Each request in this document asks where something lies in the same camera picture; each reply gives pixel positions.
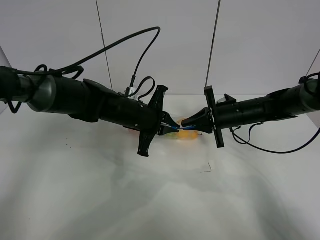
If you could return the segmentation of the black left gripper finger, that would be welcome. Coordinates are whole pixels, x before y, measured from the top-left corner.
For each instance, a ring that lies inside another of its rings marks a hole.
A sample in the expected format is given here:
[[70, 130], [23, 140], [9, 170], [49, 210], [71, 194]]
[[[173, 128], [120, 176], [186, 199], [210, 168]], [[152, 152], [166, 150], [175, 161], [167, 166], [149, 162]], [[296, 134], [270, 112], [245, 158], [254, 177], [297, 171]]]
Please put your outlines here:
[[180, 125], [172, 119], [170, 114], [165, 111], [162, 112], [162, 124], [169, 127], [180, 127]]
[[164, 136], [164, 135], [167, 135], [167, 134], [178, 133], [178, 132], [179, 132], [179, 130], [176, 129], [175, 127], [161, 125], [159, 130], [158, 130], [157, 135], [158, 136]]

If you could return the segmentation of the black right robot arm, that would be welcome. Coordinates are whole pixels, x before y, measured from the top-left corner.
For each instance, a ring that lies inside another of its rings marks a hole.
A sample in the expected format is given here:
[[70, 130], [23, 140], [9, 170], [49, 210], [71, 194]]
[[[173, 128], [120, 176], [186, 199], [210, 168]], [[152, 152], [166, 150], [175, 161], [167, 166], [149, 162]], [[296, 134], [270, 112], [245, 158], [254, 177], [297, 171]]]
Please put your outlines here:
[[250, 124], [292, 119], [320, 109], [320, 75], [313, 73], [300, 78], [298, 85], [275, 91], [264, 97], [237, 101], [226, 94], [215, 100], [213, 88], [204, 88], [207, 107], [184, 119], [182, 127], [214, 134], [216, 145], [223, 148], [223, 129]]

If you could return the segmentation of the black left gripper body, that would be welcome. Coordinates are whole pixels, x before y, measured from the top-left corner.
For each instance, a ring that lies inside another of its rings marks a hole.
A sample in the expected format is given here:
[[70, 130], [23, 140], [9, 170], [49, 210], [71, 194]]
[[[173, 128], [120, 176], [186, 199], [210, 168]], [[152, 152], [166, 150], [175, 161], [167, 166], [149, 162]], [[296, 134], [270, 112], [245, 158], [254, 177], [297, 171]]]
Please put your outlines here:
[[139, 132], [137, 154], [142, 157], [149, 156], [151, 142], [160, 129], [164, 96], [167, 90], [166, 86], [158, 85], [149, 104], [131, 99], [126, 100], [122, 125]]

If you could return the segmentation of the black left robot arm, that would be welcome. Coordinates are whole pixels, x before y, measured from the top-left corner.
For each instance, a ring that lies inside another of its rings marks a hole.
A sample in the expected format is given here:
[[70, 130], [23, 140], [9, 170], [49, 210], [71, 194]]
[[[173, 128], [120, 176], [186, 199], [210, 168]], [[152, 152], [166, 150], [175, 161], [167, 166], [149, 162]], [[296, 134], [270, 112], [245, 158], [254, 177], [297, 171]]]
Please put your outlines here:
[[156, 135], [177, 133], [179, 125], [163, 110], [165, 92], [157, 86], [148, 104], [131, 99], [89, 79], [33, 72], [18, 74], [14, 69], [0, 68], [0, 100], [13, 114], [26, 103], [33, 111], [65, 114], [73, 119], [97, 123], [99, 120], [138, 131], [138, 155], [148, 157]]

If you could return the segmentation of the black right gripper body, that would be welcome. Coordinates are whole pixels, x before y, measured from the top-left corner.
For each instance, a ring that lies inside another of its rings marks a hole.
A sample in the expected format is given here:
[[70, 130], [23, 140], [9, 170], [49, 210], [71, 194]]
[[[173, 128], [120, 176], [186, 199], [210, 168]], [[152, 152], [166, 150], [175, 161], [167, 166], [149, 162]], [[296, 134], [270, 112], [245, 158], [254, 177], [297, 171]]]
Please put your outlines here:
[[238, 127], [244, 123], [243, 103], [236, 102], [234, 104], [217, 105], [215, 94], [212, 86], [204, 88], [207, 106], [209, 110], [210, 124], [214, 125], [214, 137], [217, 148], [224, 148], [224, 139], [222, 130], [231, 127]]

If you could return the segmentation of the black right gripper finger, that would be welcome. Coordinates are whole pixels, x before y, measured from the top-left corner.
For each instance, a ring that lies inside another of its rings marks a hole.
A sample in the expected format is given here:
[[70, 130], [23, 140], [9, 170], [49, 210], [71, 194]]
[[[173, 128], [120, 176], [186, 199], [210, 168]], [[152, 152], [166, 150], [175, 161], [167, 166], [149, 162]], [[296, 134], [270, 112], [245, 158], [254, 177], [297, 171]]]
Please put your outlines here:
[[215, 131], [215, 126], [212, 124], [197, 124], [193, 129], [202, 133], [212, 134]]
[[182, 125], [209, 125], [210, 124], [210, 111], [207, 107], [204, 107], [195, 115], [184, 119]]

